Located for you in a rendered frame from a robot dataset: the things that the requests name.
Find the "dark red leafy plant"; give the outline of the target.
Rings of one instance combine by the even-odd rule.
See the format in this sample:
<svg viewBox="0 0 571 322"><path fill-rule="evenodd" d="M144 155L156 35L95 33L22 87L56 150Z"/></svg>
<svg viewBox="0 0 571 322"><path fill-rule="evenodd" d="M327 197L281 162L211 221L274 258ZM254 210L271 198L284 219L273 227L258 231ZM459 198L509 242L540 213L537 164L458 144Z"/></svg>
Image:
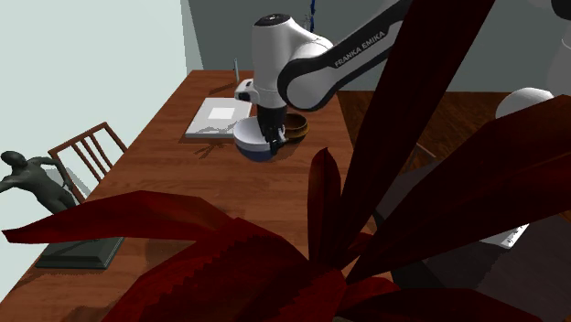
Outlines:
<svg viewBox="0 0 571 322"><path fill-rule="evenodd" d="M438 24L434 44L416 35L418 23L401 27L347 176L327 150L312 160L307 253L204 199L143 190L86 202L5 237L189 242L141 275L102 322L542 322L471 289L401 289L385 275L571 210L570 96L486 123L375 233L363 231L489 12L466 23L453 19L450 31Z"/></svg>

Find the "white flat object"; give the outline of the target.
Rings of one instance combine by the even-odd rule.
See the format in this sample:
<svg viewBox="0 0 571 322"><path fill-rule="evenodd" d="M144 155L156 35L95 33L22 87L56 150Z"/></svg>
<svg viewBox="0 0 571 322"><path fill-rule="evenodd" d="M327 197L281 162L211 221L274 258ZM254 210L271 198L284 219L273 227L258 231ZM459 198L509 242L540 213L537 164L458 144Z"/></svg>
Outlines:
<svg viewBox="0 0 571 322"><path fill-rule="evenodd" d="M496 245L504 249L510 249L523 235L528 226L529 223L524 224L522 226L518 226L510 231L504 231L496 235L490 236L486 239L482 239L481 242Z"/></svg>

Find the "dark grey figure statue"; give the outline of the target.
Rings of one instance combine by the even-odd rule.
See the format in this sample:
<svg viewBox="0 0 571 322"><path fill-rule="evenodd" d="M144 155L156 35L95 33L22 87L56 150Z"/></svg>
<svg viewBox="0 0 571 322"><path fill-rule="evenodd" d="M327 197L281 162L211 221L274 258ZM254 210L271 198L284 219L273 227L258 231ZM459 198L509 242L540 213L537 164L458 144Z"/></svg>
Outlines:
<svg viewBox="0 0 571 322"><path fill-rule="evenodd" d="M73 196L64 187L71 187L60 161L50 157L26 159L16 151L5 151L0 158L12 167L9 176L0 181L0 193L20 188L32 193L37 201L56 214L76 206ZM123 238L51 243L40 254L36 268L107 269Z"/></svg>

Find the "white bowl with blue base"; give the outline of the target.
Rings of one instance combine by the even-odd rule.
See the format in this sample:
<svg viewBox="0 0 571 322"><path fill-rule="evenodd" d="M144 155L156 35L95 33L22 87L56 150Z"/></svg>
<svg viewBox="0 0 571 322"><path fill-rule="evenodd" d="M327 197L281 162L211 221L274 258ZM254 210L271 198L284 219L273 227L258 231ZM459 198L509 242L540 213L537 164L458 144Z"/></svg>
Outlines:
<svg viewBox="0 0 571 322"><path fill-rule="evenodd" d="M233 127L233 138L239 152L254 162L265 162L275 156L261 132L256 116L237 122Z"/></svg>

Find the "brown wooden bowl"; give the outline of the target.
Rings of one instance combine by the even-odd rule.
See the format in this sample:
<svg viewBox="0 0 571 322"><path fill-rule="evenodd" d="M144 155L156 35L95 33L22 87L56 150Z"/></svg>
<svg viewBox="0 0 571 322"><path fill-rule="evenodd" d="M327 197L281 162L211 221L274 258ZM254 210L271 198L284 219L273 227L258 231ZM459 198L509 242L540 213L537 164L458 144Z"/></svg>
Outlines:
<svg viewBox="0 0 571 322"><path fill-rule="evenodd" d="M287 113L284 119L285 138L289 144L301 142L308 133L307 118L298 113Z"/></svg>

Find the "brown wooden chair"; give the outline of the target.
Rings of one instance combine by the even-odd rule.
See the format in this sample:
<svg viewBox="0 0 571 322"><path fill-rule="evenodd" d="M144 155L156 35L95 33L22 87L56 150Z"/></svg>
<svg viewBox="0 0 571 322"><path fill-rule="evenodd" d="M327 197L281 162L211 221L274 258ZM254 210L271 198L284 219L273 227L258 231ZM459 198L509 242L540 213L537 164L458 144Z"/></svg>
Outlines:
<svg viewBox="0 0 571 322"><path fill-rule="evenodd" d="M101 143L96 138L96 134L100 131L105 131L122 153L127 151L127 146L123 140L107 122L103 122L82 134L72 137L62 144L49 149L48 154L54 160L63 163L59 154L65 150L71 149L88 168L97 182L100 183L113 168L113 162L105 153Z"/></svg>

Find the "wooden table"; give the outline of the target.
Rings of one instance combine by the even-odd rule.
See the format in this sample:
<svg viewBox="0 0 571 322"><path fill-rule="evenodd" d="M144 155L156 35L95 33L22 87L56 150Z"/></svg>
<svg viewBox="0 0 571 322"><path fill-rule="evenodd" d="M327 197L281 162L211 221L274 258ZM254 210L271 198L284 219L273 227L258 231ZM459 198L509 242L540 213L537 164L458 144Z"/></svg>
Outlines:
<svg viewBox="0 0 571 322"><path fill-rule="evenodd" d="M235 75L195 70L179 85L91 194L134 190L196 196L307 250L307 179L316 152L327 148L346 172L351 135L338 99L309 113L309 133L269 163L244 158L234 145L188 142L184 134L208 97L230 97ZM184 241L126 239L109 268L30 268L0 302L0 322L100 322L136 279L186 247Z"/></svg>

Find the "white flat book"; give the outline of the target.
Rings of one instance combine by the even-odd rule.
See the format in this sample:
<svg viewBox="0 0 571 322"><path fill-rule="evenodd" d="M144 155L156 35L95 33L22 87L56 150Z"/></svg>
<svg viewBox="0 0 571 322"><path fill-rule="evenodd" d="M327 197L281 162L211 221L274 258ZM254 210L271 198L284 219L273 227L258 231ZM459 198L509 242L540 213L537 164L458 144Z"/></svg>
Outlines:
<svg viewBox="0 0 571 322"><path fill-rule="evenodd" d="M206 98L192 119L186 138L233 138L236 123L250 116L252 104L234 98Z"/></svg>

